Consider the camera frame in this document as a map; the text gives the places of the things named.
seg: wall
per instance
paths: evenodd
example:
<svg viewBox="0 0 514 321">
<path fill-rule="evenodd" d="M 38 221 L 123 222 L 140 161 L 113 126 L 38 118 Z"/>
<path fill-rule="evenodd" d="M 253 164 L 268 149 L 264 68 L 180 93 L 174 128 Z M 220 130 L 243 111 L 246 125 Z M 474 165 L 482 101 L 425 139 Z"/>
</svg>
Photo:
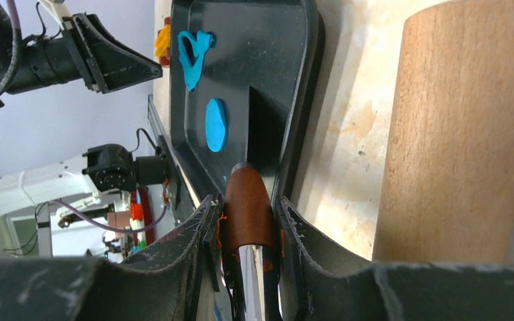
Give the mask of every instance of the wall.
<svg viewBox="0 0 514 321">
<path fill-rule="evenodd" d="M 8 10 L 4 1 L 1 4 Z M 23 36 L 39 34 L 36 1 L 17 1 Z M 121 43 L 153 55 L 154 0 L 70 0 L 72 14 L 96 13 L 105 28 Z M 48 35 L 58 31 L 41 8 Z M 135 148 L 135 130 L 148 128 L 147 94 L 152 82 L 103 95 L 89 91 L 82 80 L 18 95 L 3 95 L 0 109 L 0 176 L 42 167 L 71 158 L 88 148 L 114 142 Z M 147 154 L 142 144 L 137 154 Z M 97 245 L 103 230 L 90 227 L 57 233 L 54 253 L 83 255 Z"/>
</svg>

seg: black tray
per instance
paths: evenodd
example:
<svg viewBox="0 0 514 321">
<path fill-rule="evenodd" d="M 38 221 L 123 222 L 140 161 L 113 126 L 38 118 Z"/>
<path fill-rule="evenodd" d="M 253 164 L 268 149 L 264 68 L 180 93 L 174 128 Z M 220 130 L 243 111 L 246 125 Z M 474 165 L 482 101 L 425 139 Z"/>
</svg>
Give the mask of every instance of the black tray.
<svg viewBox="0 0 514 321">
<path fill-rule="evenodd" d="M 290 196 L 324 50 L 314 0 L 174 0 L 172 6 L 171 143 L 198 199 L 225 193 L 232 167 L 252 163 L 272 201 Z M 177 34 L 215 36 L 196 89 L 184 84 Z M 211 98 L 226 107 L 223 151 L 205 142 Z"/>
</svg>

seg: blue plastic toy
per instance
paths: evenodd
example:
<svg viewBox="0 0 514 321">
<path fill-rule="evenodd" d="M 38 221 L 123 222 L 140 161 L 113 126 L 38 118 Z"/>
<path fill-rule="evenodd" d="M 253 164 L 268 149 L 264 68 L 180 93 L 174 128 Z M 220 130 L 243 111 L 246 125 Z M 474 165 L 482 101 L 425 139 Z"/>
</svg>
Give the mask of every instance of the blue plastic toy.
<svg viewBox="0 0 514 321">
<path fill-rule="evenodd" d="M 205 140 L 212 152 L 221 152 L 226 146 L 228 125 L 226 111 L 219 99 L 211 99 L 205 110 Z"/>
<path fill-rule="evenodd" d="M 184 41 L 190 41 L 192 54 L 195 62 L 192 63 L 186 51 Z M 203 61 L 207 51 L 213 46 L 213 35 L 204 31 L 198 31 L 194 37 L 190 31 L 180 31 L 178 33 L 178 60 L 184 71 L 184 82 L 191 92 L 196 88 L 202 77 Z"/>
</svg>

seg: table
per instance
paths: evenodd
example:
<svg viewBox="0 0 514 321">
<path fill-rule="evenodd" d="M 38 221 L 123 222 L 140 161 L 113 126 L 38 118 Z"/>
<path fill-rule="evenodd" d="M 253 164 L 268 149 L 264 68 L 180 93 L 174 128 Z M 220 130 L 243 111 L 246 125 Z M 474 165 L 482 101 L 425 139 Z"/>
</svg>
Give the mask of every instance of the table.
<svg viewBox="0 0 514 321">
<path fill-rule="evenodd" d="M 315 227 L 367 259 L 373 250 L 403 24 L 442 2 L 317 0 L 326 48 L 292 201 Z M 156 1 L 155 31 L 170 6 L 170 0 Z M 168 76 L 154 86 L 157 110 L 168 128 Z M 508 261 L 514 263 L 514 235 Z"/>
</svg>

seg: wooden handle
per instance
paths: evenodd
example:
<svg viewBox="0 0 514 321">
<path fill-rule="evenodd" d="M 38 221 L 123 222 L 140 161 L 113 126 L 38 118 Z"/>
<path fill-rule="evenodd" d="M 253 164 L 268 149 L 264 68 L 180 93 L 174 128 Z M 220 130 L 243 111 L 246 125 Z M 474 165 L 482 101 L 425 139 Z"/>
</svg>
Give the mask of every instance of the wooden handle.
<svg viewBox="0 0 514 321">
<path fill-rule="evenodd" d="M 505 259 L 514 220 L 514 0 L 405 22 L 374 260 Z"/>
<path fill-rule="evenodd" d="M 263 245 L 278 250 L 269 195 L 255 169 L 242 167 L 230 176 L 224 217 L 220 230 L 225 255 L 243 245 Z"/>
</svg>

